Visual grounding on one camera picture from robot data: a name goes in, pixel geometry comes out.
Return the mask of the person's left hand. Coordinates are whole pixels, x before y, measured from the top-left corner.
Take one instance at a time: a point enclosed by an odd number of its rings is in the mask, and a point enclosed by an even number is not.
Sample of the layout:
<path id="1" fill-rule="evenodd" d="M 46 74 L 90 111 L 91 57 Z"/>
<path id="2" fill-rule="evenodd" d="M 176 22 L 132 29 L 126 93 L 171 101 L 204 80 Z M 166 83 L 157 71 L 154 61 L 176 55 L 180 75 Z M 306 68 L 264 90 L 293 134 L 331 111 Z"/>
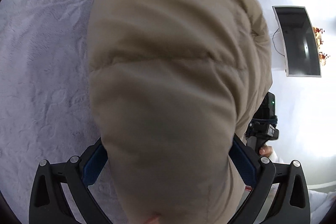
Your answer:
<path id="1" fill-rule="evenodd" d="M 161 216 L 159 214 L 152 215 L 144 224 L 159 224 Z"/>

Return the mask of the person's right hand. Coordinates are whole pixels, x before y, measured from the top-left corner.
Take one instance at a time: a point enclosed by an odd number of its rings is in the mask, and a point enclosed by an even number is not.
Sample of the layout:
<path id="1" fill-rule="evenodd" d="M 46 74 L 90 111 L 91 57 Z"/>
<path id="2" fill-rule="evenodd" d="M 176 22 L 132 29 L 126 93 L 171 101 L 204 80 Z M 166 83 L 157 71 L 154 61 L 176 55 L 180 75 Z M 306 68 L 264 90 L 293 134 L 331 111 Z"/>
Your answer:
<path id="1" fill-rule="evenodd" d="M 273 147 L 268 145 L 263 145 L 259 150 L 260 156 L 263 157 L 270 157 L 272 153 L 273 153 Z"/>

